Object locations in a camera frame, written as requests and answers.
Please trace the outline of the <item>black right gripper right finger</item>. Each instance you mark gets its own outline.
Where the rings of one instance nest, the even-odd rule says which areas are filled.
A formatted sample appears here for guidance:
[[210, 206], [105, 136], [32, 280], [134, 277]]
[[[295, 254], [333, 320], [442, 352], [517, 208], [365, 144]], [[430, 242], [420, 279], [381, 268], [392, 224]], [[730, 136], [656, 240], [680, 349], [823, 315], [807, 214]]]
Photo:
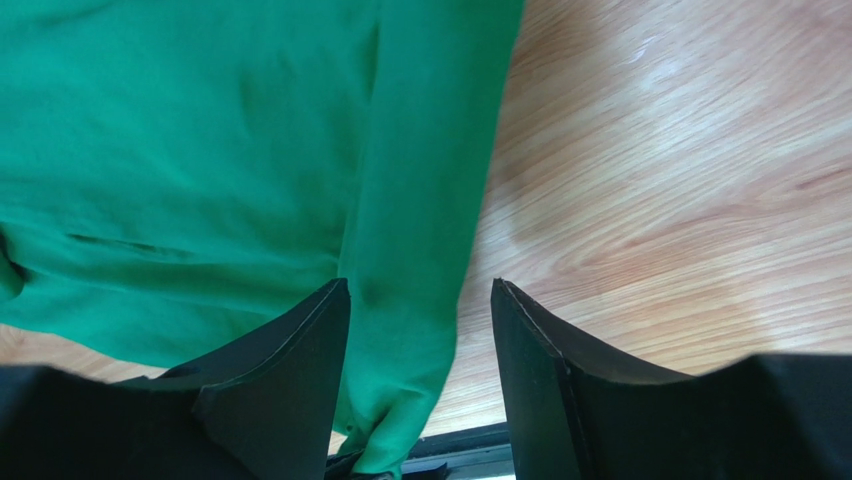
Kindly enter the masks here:
[[851, 359], [756, 354], [691, 376], [497, 279], [491, 313], [520, 479], [847, 479]]

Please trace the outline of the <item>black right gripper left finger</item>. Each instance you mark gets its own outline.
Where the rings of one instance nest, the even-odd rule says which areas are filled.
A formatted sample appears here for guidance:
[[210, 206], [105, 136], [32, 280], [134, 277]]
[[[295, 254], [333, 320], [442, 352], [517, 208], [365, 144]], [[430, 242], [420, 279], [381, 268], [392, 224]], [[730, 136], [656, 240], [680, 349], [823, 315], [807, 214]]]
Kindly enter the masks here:
[[320, 479], [350, 320], [335, 279], [156, 378], [1, 370], [5, 479]]

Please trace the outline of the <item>green t shirt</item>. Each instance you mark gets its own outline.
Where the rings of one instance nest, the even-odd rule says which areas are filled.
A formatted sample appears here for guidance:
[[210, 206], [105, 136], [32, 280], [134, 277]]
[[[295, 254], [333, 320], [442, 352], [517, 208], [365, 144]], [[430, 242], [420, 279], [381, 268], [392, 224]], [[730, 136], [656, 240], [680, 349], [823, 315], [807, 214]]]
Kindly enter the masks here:
[[173, 367], [348, 281], [399, 475], [455, 357], [520, 1], [5, 1], [1, 320]]

